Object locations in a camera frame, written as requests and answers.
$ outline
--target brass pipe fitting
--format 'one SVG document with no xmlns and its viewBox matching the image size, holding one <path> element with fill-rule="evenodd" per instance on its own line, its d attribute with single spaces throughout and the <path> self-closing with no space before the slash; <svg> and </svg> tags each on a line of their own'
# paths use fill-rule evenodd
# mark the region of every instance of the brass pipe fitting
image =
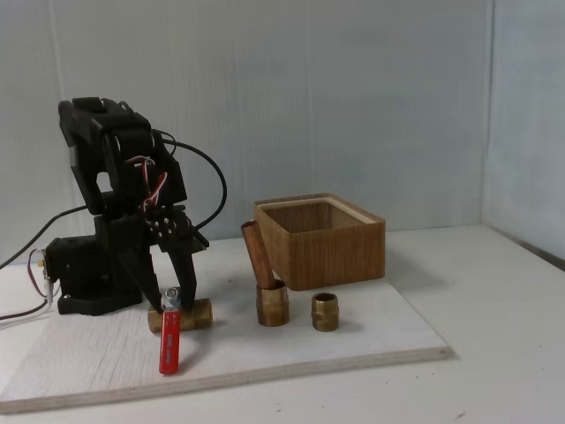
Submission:
<svg viewBox="0 0 565 424">
<path fill-rule="evenodd" d="M 194 300 L 192 310 L 181 310 L 180 330 L 206 329 L 212 326 L 213 320 L 210 299 L 196 299 Z M 152 333 L 157 334 L 161 332 L 162 315 L 155 311 L 153 307 L 150 307 L 147 312 L 147 323 Z"/>
<path fill-rule="evenodd" d="M 273 290 L 257 286 L 257 318 L 265 327 L 279 327 L 289 321 L 289 295 L 281 280 L 275 280 Z"/>
<path fill-rule="evenodd" d="M 312 296 L 312 325 L 318 331 L 334 331 L 339 327 L 339 306 L 333 293 Z"/>
</svg>

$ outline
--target open wooden box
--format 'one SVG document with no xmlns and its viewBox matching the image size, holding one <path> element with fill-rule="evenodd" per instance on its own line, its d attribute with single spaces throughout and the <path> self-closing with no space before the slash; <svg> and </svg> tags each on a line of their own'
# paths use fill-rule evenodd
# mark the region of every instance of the open wooden box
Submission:
<svg viewBox="0 0 565 424">
<path fill-rule="evenodd" d="M 255 202 L 268 258 L 292 290 L 385 275 L 385 220 L 320 193 Z"/>
</svg>

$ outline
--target red valve handle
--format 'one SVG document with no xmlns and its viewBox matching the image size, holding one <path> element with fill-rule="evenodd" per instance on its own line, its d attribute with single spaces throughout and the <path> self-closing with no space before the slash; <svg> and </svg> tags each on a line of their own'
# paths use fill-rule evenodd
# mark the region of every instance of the red valve handle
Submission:
<svg viewBox="0 0 565 424">
<path fill-rule="evenodd" d="M 159 372 L 164 375 L 178 371 L 178 339 L 180 336 L 180 311 L 162 313 L 161 358 Z"/>
</svg>

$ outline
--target robotic arm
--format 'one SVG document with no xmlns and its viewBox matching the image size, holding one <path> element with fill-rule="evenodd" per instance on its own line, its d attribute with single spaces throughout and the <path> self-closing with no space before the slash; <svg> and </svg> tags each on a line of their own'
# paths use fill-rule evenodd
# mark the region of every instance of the robotic arm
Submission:
<svg viewBox="0 0 565 424">
<path fill-rule="evenodd" d="M 46 277 L 60 280 L 60 314 L 106 314 L 142 301 L 162 312 L 149 247 L 169 257 L 180 285 L 181 307 L 196 291 L 192 254 L 207 240 L 186 216 L 180 166 L 162 136 L 124 103 L 88 97 L 59 103 L 60 127 L 71 168 L 89 212 L 93 236 L 56 238 L 44 251 Z M 112 190 L 96 183 L 108 172 Z"/>
</svg>

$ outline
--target white table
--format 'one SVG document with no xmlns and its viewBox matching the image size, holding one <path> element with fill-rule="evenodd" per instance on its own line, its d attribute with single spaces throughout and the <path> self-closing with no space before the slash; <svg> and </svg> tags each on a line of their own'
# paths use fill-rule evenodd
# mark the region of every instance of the white table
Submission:
<svg viewBox="0 0 565 424">
<path fill-rule="evenodd" d="M 0 422 L 565 422 L 564 273 L 483 227 L 390 232 L 387 253 L 388 281 L 453 359 Z M 39 300 L 23 267 L 1 271 L 0 285 L 2 313 Z M 47 319 L 0 329 L 0 386 Z"/>
</svg>

